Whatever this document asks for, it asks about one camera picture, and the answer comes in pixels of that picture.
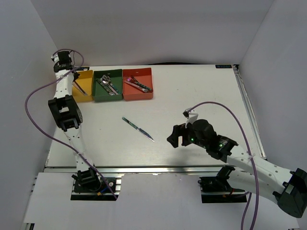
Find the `green handled knife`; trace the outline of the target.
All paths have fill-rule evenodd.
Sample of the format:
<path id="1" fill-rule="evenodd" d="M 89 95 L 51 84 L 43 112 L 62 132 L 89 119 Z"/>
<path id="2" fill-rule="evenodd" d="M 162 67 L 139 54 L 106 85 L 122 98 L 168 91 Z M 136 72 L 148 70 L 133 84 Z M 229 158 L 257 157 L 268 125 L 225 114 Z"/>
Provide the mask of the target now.
<path id="1" fill-rule="evenodd" d="M 142 133 L 144 136 L 146 136 L 149 140 L 151 140 L 152 142 L 154 142 L 154 139 L 151 137 L 150 134 L 148 134 L 145 130 L 143 130 L 142 128 L 136 126 L 134 123 L 132 123 L 131 121 L 129 121 L 127 118 L 122 117 L 122 120 L 125 121 L 127 124 L 129 124 L 131 127 L 133 127 L 135 130 L 137 130 L 138 132 Z"/>

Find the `pink handled fork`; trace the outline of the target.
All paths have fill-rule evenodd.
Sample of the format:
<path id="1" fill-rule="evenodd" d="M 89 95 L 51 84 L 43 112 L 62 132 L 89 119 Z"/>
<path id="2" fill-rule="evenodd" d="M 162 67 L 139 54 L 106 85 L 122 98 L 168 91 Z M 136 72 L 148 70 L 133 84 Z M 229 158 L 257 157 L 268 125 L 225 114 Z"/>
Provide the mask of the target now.
<path id="1" fill-rule="evenodd" d="M 137 85 L 137 84 L 134 84 L 134 83 L 129 82 L 129 81 L 126 81 L 126 80 L 125 80 L 124 82 L 125 82 L 126 84 L 128 84 L 128 85 L 130 85 L 130 86 L 132 86 L 132 87 L 134 87 L 134 88 L 136 88 L 136 89 L 138 89 L 138 90 L 144 92 L 144 93 L 147 93 L 147 92 L 148 92 L 147 89 L 145 89 L 145 88 L 143 88 L 143 87 L 141 87 L 141 86 L 139 86 L 139 85 Z"/>

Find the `mosaic handled spoon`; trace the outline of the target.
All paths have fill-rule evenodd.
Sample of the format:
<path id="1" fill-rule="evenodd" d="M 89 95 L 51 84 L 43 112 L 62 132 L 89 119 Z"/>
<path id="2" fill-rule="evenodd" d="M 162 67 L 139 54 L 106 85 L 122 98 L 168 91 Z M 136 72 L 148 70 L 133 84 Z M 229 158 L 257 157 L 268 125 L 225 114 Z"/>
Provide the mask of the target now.
<path id="1" fill-rule="evenodd" d="M 102 83 L 106 86 L 108 86 L 115 94 L 119 94 L 119 90 L 116 88 L 116 86 L 112 83 L 111 79 L 107 75 L 102 76 Z"/>

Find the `green handled spoon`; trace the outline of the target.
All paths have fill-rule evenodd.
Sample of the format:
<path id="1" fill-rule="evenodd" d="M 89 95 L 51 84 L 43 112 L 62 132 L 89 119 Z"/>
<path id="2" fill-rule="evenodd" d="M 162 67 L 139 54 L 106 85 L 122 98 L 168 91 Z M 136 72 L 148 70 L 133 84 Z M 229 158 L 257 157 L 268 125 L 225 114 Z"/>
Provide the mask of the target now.
<path id="1" fill-rule="evenodd" d="M 109 95 L 115 95 L 115 93 L 108 86 L 104 85 L 100 80 L 96 81 Z"/>

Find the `green handled fork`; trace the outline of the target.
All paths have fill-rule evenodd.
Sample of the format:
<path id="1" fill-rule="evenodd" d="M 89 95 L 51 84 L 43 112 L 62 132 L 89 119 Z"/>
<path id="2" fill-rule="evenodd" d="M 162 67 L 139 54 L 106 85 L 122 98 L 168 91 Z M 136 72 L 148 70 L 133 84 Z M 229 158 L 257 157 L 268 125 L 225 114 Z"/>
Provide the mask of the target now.
<path id="1" fill-rule="evenodd" d="M 125 82 L 143 92 L 153 92 L 153 89 L 140 83 L 134 76 L 126 77 Z"/>

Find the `pink handled spoon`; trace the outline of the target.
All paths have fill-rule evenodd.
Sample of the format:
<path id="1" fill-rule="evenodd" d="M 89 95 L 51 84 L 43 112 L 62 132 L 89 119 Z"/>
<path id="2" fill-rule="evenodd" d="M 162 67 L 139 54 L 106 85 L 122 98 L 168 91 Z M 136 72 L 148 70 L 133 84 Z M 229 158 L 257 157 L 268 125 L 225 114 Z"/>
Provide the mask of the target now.
<path id="1" fill-rule="evenodd" d="M 113 86 L 111 86 L 111 80 L 107 75 L 103 75 L 100 80 L 104 89 L 108 92 L 109 95 L 118 95 L 118 92 L 114 89 Z"/>

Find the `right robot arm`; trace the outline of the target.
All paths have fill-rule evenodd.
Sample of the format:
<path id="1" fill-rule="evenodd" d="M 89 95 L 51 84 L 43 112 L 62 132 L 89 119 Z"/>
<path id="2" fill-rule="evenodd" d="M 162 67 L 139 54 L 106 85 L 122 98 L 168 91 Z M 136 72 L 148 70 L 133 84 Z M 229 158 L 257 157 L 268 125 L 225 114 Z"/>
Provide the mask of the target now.
<path id="1" fill-rule="evenodd" d="M 255 193 L 254 175 L 257 175 L 260 196 L 277 204 L 292 217 L 303 216 L 307 208 L 307 173 L 304 170 L 291 171 L 259 156 L 250 156 L 234 140 L 216 134 L 213 126 L 204 119 L 193 124 L 175 125 L 167 141 L 177 148 L 180 137 L 183 146 L 195 144 L 214 159 L 242 169 L 219 176 L 216 184 L 220 190 L 228 191 L 233 187 Z"/>

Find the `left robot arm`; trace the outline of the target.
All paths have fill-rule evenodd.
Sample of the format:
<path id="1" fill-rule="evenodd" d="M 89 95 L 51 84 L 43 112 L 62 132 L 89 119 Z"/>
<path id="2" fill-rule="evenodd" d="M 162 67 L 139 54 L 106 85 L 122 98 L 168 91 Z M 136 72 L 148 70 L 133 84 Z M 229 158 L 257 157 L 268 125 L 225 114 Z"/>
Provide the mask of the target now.
<path id="1" fill-rule="evenodd" d="M 81 127 L 83 116 L 72 95 L 73 83 L 79 74 L 72 63 L 71 52 L 68 49 L 60 49 L 51 56 L 54 62 L 56 91 L 53 99 L 48 101 L 48 106 L 57 127 L 68 140 L 67 145 L 74 154 L 77 171 L 82 173 L 92 168 L 94 163 L 87 156 Z"/>

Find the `yellow container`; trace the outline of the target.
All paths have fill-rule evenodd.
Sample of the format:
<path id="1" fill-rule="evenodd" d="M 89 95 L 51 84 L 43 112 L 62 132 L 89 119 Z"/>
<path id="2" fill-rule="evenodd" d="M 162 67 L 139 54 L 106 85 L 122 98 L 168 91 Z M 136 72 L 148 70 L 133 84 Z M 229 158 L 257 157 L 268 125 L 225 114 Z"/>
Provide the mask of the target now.
<path id="1" fill-rule="evenodd" d="M 91 102 L 92 97 L 92 82 L 93 82 L 93 71 L 79 71 L 79 78 L 76 80 L 76 83 L 79 84 L 81 89 L 86 93 L 83 94 L 75 86 L 72 87 L 72 95 L 77 103 Z"/>

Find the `green container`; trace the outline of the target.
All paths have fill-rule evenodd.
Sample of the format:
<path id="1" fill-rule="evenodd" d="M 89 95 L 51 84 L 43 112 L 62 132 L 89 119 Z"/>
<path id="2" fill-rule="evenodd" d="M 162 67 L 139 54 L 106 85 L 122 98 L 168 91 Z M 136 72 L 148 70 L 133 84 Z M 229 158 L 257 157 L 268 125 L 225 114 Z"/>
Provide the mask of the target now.
<path id="1" fill-rule="evenodd" d="M 92 83 L 92 96 L 95 102 L 112 102 L 123 100 L 123 69 L 112 69 L 112 70 L 100 70 L 94 71 L 93 73 L 93 83 Z M 96 80 L 100 80 L 103 75 L 110 77 L 112 83 L 119 90 L 118 95 L 109 95 Z"/>

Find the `red container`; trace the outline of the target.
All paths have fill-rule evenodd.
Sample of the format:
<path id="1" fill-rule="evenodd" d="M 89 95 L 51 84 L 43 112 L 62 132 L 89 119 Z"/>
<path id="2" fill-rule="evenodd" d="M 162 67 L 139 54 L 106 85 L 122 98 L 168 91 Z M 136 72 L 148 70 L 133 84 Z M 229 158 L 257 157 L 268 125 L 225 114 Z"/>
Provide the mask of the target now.
<path id="1" fill-rule="evenodd" d="M 125 101 L 150 100 L 154 96 L 154 92 L 143 92 L 136 87 L 128 84 L 128 78 L 134 77 L 139 83 L 148 88 L 153 88 L 152 69 L 123 69 L 123 98 Z"/>

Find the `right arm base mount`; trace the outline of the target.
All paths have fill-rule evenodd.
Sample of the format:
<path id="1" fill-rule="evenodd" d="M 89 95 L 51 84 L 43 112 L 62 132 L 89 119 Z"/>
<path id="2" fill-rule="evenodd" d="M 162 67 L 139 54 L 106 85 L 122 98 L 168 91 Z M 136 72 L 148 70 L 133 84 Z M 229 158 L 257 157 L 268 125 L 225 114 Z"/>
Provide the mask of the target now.
<path id="1" fill-rule="evenodd" d="M 223 166 L 216 176 L 203 176 L 198 180 L 203 204 L 245 203 L 247 192 L 232 188 L 228 183 L 230 173 L 235 171 L 232 166 Z"/>

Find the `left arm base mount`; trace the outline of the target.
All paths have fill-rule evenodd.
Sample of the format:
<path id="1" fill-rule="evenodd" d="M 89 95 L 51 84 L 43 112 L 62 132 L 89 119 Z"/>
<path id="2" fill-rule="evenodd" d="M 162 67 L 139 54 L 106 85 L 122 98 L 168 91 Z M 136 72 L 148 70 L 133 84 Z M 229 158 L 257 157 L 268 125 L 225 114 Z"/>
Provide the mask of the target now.
<path id="1" fill-rule="evenodd" d="M 106 177 L 104 181 L 92 168 L 71 176 L 72 201 L 116 201 L 120 192 L 120 179 Z"/>

